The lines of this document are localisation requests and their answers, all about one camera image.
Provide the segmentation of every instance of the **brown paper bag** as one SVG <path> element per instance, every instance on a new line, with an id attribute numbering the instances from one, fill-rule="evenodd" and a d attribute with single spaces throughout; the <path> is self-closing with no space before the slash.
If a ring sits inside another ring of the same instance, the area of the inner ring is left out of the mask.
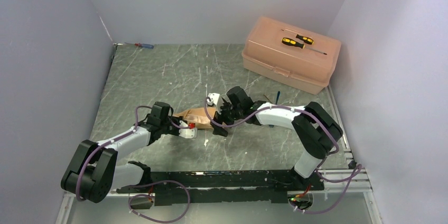
<path id="1" fill-rule="evenodd" d="M 211 117 L 214 116 L 216 108 L 207 107 L 207 111 Z M 206 116 L 204 108 L 187 109 L 183 112 L 173 115 L 174 117 L 183 117 L 188 123 L 195 123 L 198 129 L 211 129 L 210 120 Z"/>

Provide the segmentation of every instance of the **pink plastic toolbox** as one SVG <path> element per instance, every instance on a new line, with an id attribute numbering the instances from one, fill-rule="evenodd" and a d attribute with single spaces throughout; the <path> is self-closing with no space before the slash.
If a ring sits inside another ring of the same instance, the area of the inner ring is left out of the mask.
<path id="1" fill-rule="evenodd" d="M 297 35 L 314 40 L 303 49 L 282 43 Z M 312 48 L 326 55 L 312 51 Z M 328 86 L 338 60 L 341 42 L 267 17 L 258 19 L 242 52 L 244 68 L 291 87 L 317 94 Z"/>

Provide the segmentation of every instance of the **toolbox lid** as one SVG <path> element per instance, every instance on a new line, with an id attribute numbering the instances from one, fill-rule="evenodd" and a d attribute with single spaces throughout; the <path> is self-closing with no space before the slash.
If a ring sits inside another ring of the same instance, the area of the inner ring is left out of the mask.
<path id="1" fill-rule="evenodd" d="M 314 40 L 303 49 L 282 43 L 283 38 L 303 43 L 296 36 Z M 315 49 L 325 54 L 310 50 Z M 243 56 L 286 77 L 328 84 L 338 59 L 341 42 L 271 18 L 260 17 L 246 41 Z"/>

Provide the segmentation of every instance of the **floor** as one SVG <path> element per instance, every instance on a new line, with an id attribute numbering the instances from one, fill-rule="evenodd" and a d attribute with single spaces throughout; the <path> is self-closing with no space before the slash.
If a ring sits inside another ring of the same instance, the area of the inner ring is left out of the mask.
<path id="1" fill-rule="evenodd" d="M 120 45 L 104 88 L 91 140 L 99 141 L 128 130 L 133 110 L 155 101 L 170 104 L 175 113 L 201 107 L 210 92 L 225 94 L 241 86 L 253 100 L 271 100 L 281 91 L 279 104 L 320 103 L 334 110 L 327 89 L 317 95 L 294 89 L 248 71 L 242 66 L 242 44 L 156 45 L 154 49 Z M 142 110 L 143 118 L 147 111 Z M 140 161 L 153 171 L 290 169 L 304 148 L 295 132 L 281 127 L 241 125 L 227 138 L 201 130 L 195 139 L 162 136 L 119 161 Z M 331 155 L 326 169 L 346 169 L 343 151 Z"/>

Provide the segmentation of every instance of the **black screwdriver handle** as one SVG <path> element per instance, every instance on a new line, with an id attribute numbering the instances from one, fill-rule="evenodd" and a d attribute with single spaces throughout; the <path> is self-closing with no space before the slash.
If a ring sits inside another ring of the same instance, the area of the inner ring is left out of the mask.
<path id="1" fill-rule="evenodd" d="M 302 36 L 302 35 L 297 34 L 295 36 L 295 38 L 298 38 L 298 39 L 302 40 L 304 43 L 309 44 L 309 45 L 314 43 L 314 40 L 307 36 Z"/>
<path id="2" fill-rule="evenodd" d="M 292 39 L 289 39 L 289 38 L 283 38 L 282 39 L 282 43 L 286 44 L 288 46 L 295 46 L 295 47 L 299 47 L 299 48 L 302 48 L 302 49 L 305 47 L 305 44 L 297 43 L 296 41 L 294 41 Z"/>

